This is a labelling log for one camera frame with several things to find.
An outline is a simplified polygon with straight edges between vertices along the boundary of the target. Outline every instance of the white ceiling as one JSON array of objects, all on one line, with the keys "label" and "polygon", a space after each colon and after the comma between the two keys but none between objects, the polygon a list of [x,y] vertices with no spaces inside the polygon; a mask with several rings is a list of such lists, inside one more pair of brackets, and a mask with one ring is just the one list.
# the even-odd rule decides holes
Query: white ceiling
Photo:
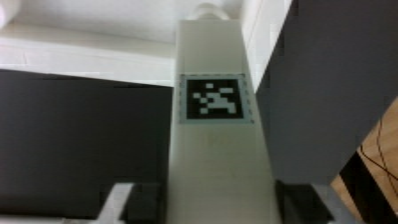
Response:
[{"label": "white ceiling", "polygon": [[[202,0],[23,0],[16,21],[174,43],[177,21]],[[238,19],[243,0],[206,0]]]},{"label": "white ceiling", "polygon": [[174,86],[176,28],[204,2],[241,21],[257,89],[291,0],[0,0],[0,69]]}]

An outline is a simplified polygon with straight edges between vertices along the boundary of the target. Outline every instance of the cable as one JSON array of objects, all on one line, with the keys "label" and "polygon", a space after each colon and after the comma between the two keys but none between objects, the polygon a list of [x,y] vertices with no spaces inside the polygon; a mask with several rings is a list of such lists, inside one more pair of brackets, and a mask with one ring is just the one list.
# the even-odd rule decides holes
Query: cable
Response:
[{"label": "cable", "polygon": [[394,180],[398,181],[398,177],[394,176],[394,174],[389,172],[389,170],[380,166],[380,164],[375,162],[375,160],[364,154],[364,147],[362,147],[362,145],[360,145],[360,153],[362,153],[362,156],[366,157],[366,159],[371,161],[371,163],[378,166],[378,168],[385,171],[385,173],[392,176]]},{"label": "cable", "polygon": [[398,178],[394,176],[394,174],[389,172],[387,170],[387,164],[385,164],[385,160],[383,160],[383,154],[382,154],[382,147],[380,147],[380,133],[382,133],[382,118],[380,118],[380,127],[378,127],[378,133],[376,133],[376,149],[378,149],[378,154],[380,154],[380,157],[382,157],[382,164],[383,164],[383,167],[380,166],[380,164],[375,162],[375,160],[367,157],[367,155],[364,154],[364,147],[362,147],[362,144],[360,144],[360,153],[364,155],[364,157],[367,158],[367,160],[375,163],[375,165],[382,168],[382,170],[385,171],[387,173],[387,178],[389,178],[389,184],[390,184],[390,187],[392,187],[392,190],[394,190],[394,195],[398,197],[398,192],[396,192],[396,188],[394,188],[394,184],[392,184],[392,180],[390,180],[390,176],[394,178],[394,180],[398,181]]}]

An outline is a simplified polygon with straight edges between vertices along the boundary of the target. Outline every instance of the white post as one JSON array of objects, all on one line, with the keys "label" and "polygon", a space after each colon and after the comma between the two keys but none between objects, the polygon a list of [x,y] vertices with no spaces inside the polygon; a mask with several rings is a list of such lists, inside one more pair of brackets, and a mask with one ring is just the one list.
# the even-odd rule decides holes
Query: white post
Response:
[{"label": "white post", "polygon": [[197,11],[177,32],[167,224],[279,224],[239,21]]},{"label": "white post", "polygon": [[0,29],[12,20],[21,7],[21,0],[0,0]]}]

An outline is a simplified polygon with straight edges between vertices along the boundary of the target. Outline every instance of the black panel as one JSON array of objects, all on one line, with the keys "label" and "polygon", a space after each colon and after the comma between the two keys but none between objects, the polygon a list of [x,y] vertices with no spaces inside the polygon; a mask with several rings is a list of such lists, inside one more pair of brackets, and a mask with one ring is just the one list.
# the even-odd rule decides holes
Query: black panel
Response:
[{"label": "black panel", "polygon": [[287,183],[330,183],[398,95],[396,10],[396,0],[293,1],[255,94]]},{"label": "black panel", "polygon": [[0,71],[0,214],[96,218],[113,183],[135,182],[156,185],[140,202],[158,222],[170,95],[172,88]]},{"label": "black panel", "polygon": [[339,175],[364,222],[369,224],[396,224],[394,211],[357,153]]}]

